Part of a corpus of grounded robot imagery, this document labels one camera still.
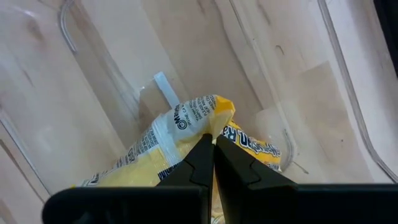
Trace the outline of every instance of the wood grain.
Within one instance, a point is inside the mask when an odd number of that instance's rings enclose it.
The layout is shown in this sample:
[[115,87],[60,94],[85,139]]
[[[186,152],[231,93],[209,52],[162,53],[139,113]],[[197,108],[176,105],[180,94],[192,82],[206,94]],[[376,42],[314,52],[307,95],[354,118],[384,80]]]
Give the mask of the wood grain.
[[43,202],[0,145],[0,219],[5,224],[41,223]]
[[[189,97],[218,94],[232,100],[237,109],[234,119],[249,135],[255,135],[252,120],[263,109],[262,104],[266,107],[272,100],[268,102],[268,95],[264,95],[262,103],[259,101],[245,72],[252,80],[257,78],[258,85],[266,82],[255,61],[244,60],[251,55],[235,54],[234,50],[248,46],[229,41],[216,3],[148,0],[142,1],[142,6]],[[225,16],[228,23],[230,16]],[[267,88],[262,86],[258,91],[266,92]]]
[[42,202],[49,199],[50,195],[41,183],[39,177],[34,172],[31,165],[28,163],[21,150],[18,148],[14,140],[6,131],[4,126],[0,123],[0,145],[7,152],[8,156],[15,163],[15,166],[20,170],[26,181],[33,188],[34,192],[39,196]]
[[372,1],[327,4],[374,150],[398,174],[398,80]]
[[2,1],[0,105],[53,194],[107,169],[125,148],[66,46],[57,12]]
[[358,127],[338,80],[336,56],[328,36],[320,32],[325,25],[320,27],[317,3],[233,2],[297,147],[285,175],[297,182],[386,181],[364,155],[354,130]]

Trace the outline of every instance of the plastic bag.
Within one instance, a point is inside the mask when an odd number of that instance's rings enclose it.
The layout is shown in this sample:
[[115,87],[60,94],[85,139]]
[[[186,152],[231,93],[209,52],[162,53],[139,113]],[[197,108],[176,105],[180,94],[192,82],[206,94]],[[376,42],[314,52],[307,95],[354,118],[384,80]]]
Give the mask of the plastic bag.
[[216,138],[234,112],[233,103],[217,95],[181,103],[158,116],[112,169],[95,174],[80,186],[155,186],[183,160],[203,134]]
[[[274,171],[281,171],[281,153],[275,146],[266,143],[265,141],[258,141],[257,139],[247,136],[247,134],[245,134],[245,132],[242,131],[242,129],[232,120],[224,127],[221,134]],[[223,207],[221,205],[215,175],[213,178],[213,193],[211,199],[211,223],[225,223]]]

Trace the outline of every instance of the clear plastic bin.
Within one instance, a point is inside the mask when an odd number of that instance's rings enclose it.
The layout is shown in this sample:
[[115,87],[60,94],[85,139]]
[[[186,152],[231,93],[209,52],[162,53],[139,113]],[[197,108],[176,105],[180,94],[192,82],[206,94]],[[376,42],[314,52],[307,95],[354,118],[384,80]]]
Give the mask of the clear plastic bin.
[[371,0],[0,4],[0,137],[44,200],[171,110],[158,72],[181,102],[233,101],[293,181],[397,180],[398,84]]

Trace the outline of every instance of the wooden surface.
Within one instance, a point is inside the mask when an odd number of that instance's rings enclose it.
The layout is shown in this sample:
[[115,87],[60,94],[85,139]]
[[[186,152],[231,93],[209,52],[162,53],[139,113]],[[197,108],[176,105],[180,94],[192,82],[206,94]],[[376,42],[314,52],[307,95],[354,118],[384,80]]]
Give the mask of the wooden surface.
[[0,123],[0,145],[7,152],[8,157],[15,163],[15,166],[20,170],[26,181],[32,187],[33,191],[40,198],[42,202],[49,199],[50,195],[47,189],[43,186],[37,174],[34,172],[29,161],[26,160],[22,151],[11,138],[5,127]]
[[388,181],[356,130],[317,2],[233,2],[297,149],[285,175],[297,182]]
[[373,1],[328,3],[369,138],[398,174],[398,80]]
[[0,105],[55,193],[107,169],[125,148],[63,40],[57,11],[2,1]]
[[0,144],[0,223],[39,224],[43,201]]

